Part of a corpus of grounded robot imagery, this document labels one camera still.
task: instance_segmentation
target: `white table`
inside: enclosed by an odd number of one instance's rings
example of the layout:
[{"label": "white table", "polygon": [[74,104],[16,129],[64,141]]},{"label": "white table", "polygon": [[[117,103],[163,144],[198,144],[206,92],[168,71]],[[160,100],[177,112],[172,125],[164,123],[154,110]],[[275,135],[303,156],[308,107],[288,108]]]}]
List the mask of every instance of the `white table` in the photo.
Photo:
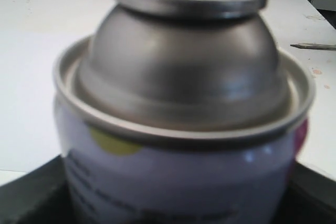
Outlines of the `white table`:
[{"label": "white table", "polygon": [[[94,32],[113,5],[113,0],[0,0],[0,184],[59,154],[53,62],[73,41]],[[299,161],[336,178],[336,53],[290,47],[336,44],[336,30],[306,0],[270,0],[263,16],[279,46],[312,73],[322,73],[315,75],[318,95]]]}]

